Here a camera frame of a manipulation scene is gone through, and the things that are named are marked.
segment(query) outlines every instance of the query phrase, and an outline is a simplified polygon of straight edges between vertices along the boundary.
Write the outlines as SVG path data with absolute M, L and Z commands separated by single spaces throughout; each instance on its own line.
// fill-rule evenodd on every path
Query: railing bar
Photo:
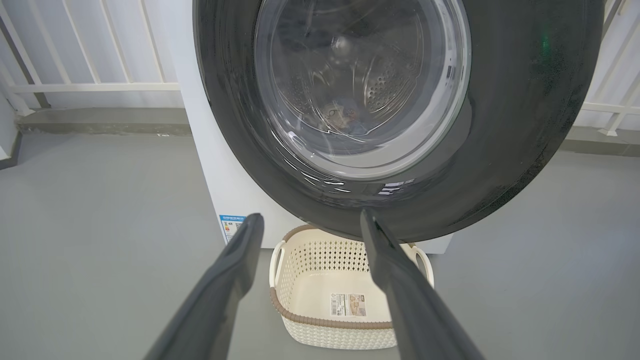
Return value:
M 611 9 L 609 10 L 609 13 L 607 14 L 607 18 L 604 20 L 604 25 L 602 26 L 602 38 L 604 39 L 604 36 L 607 34 L 607 31 L 609 30 L 609 26 L 611 25 L 611 22 L 613 21 L 613 18 L 616 16 L 617 12 L 618 12 L 618 8 L 620 8 L 620 4 L 622 3 L 622 0 L 615 0 L 613 2 L 613 5 L 611 6 Z
M 71 24 L 71 28 L 74 31 L 74 34 L 76 36 L 76 40 L 78 41 L 78 46 L 80 47 L 80 51 L 82 51 L 82 55 L 84 56 L 84 61 L 86 62 L 87 67 L 89 68 L 89 72 L 91 73 L 91 77 L 93 78 L 93 82 L 96 84 L 100 83 L 100 76 L 98 75 L 98 70 L 95 68 L 95 64 L 93 63 L 93 60 L 91 59 L 91 56 L 89 55 L 89 53 L 86 50 L 86 47 L 84 46 L 84 41 L 82 39 L 82 36 L 80 35 L 80 32 L 78 32 L 78 29 L 76 27 L 76 22 L 74 21 L 73 16 L 71 16 L 71 11 L 69 10 L 69 5 L 67 4 L 67 0 L 62 0 L 62 5 L 65 7 L 65 12 L 67 13 L 67 18 L 69 19 L 69 23 Z
M 636 20 L 634 21 L 633 26 L 635 26 L 633 31 L 629 31 L 629 33 L 627 34 L 627 37 L 625 37 L 624 41 L 622 41 L 622 46 L 620 46 L 620 48 L 618 49 L 616 56 L 613 58 L 613 62 L 611 63 L 611 66 L 609 66 L 609 68 L 607 69 L 607 72 L 604 75 L 604 78 L 602 78 L 602 81 L 600 82 L 600 84 L 598 85 L 598 88 L 596 89 L 596 92 L 593 96 L 593 98 L 596 101 L 601 100 L 602 91 L 607 87 L 607 84 L 609 84 L 609 81 L 611 80 L 611 76 L 614 74 L 615 70 L 618 69 L 618 65 L 620 64 L 620 58 L 622 58 L 622 56 L 627 52 L 627 49 L 629 48 L 628 46 L 629 42 L 637 34 L 638 29 L 640 29 L 640 15 L 636 17 Z
M 15 48 L 18 50 L 18 53 L 20 54 L 20 57 L 24 62 L 24 66 L 26 66 L 27 70 L 29 70 L 29 75 L 31 76 L 31 79 L 33 79 L 34 84 L 41 85 L 42 82 L 38 77 L 38 72 L 36 72 L 36 69 L 33 67 L 33 63 L 31 62 L 31 59 L 27 54 L 27 50 L 24 48 L 22 41 L 20 41 L 20 37 L 18 36 L 17 31 L 13 27 L 13 23 L 11 22 L 11 19 L 9 19 L 9 14 L 6 12 L 6 8 L 4 8 L 4 4 L 2 3 L 1 0 L 0 0 L 0 18 L 2 18 L 2 21 L 4 22 L 4 26 L 9 32 L 9 36 L 11 37 L 11 40 L 15 44 Z
M 71 83 L 42 85 L 13 85 L 16 94 L 35 92 L 111 92 L 111 91 L 179 91 L 178 83 Z
M 24 99 L 20 95 L 15 94 L 11 91 L 11 86 L 15 85 L 15 82 L 13 81 L 13 78 L 9 73 L 9 69 L 6 68 L 6 65 L 2 61 L 0 61 L 0 74 L 2 74 L 0 83 L 5 89 L 7 100 L 9 100 L 11 106 L 15 108 L 15 111 L 18 113 L 18 115 L 27 116 L 34 113 L 33 110 L 29 109 L 26 101 L 24 101 Z
M 585 102 L 584 104 L 582 104 L 582 109 L 588 111 L 599 111 L 603 113 L 627 113 L 640 115 L 640 108 L 638 108 L 637 106 L 608 105 Z
M 124 54 L 122 52 L 122 46 L 120 46 L 118 35 L 115 33 L 113 20 L 111 19 L 111 14 L 109 13 L 109 8 L 107 7 L 105 0 L 100 0 L 100 7 L 102 8 L 104 20 L 107 22 L 107 28 L 109 29 L 109 35 L 111 35 L 113 47 L 115 47 L 116 53 L 118 54 L 118 60 L 120 61 L 120 66 L 122 67 L 122 72 L 124 73 L 125 80 L 130 83 L 132 82 L 131 73 L 129 73 L 129 68 L 127 67 L 127 62 L 125 61 Z
M 60 59 L 60 54 L 58 54 L 58 50 L 56 50 L 56 46 L 53 44 L 53 40 L 51 39 L 51 35 L 47 31 L 47 28 L 42 20 L 42 14 L 40 14 L 40 10 L 34 0 L 27 0 L 29 3 L 29 9 L 31 10 L 31 14 L 36 21 L 36 25 L 40 30 L 40 34 L 44 39 L 44 43 L 49 50 L 49 54 L 51 54 L 51 58 L 53 59 L 53 63 L 56 64 L 56 68 L 58 68 L 58 72 L 60 73 L 60 77 L 62 78 L 62 82 L 65 84 L 71 84 L 71 79 L 69 79 L 69 74 L 67 74 L 67 70 L 65 69 L 64 64 L 62 64 L 62 59 Z
M 145 4 L 145 0 L 139 0 L 140 4 L 140 12 L 142 13 L 142 21 L 147 31 L 147 40 L 151 45 L 151 49 L 154 52 L 154 61 L 156 63 L 156 69 L 158 70 L 158 74 L 160 75 L 160 80 L 164 83 L 166 79 L 164 78 L 164 70 L 162 68 L 162 64 L 160 64 L 160 55 L 158 54 L 158 48 L 156 46 L 156 39 L 154 38 L 153 31 L 151 30 L 151 23 L 149 21 L 149 14 L 147 13 L 147 5 Z

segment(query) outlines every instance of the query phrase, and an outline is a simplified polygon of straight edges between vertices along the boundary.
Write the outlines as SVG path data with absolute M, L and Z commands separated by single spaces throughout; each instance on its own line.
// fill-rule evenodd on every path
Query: white plastic basket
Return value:
M 417 257 L 422 260 L 433 286 L 427 255 L 416 246 L 401 246 L 416 265 Z M 387 297 L 371 278 L 360 241 L 298 227 L 273 250 L 269 285 L 273 305 L 300 343 L 351 350 L 396 345 Z

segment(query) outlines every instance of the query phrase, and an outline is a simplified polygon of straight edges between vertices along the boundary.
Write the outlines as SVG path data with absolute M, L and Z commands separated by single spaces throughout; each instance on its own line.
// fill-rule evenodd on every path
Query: front-load washing machine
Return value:
M 547 164 L 586 96 L 601 0 L 183 0 L 164 19 L 220 226 L 447 235 Z

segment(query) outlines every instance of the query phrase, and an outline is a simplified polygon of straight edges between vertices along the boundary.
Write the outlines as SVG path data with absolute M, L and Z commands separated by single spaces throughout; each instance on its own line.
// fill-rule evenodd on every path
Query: sticker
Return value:
M 220 222 L 222 223 L 222 231 L 225 233 L 225 244 L 234 237 L 236 231 L 240 229 L 240 225 L 246 217 L 233 217 L 230 215 L 220 215 Z
M 331 293 L 330 316 L 367 316 L 363 294 Z

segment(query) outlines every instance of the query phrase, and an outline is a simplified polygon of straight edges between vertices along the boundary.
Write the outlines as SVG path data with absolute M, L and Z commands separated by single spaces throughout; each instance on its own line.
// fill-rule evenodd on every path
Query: gray floor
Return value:
M 191 138 L 28 135 L 0 171 L 0 358 L 140 359 L 223 240 Z M 640 159 L 561 152 L 433 256 L 487 359 L 637 359 Z M 397 359 L 291 339 L 257 282 L 229 359 Z

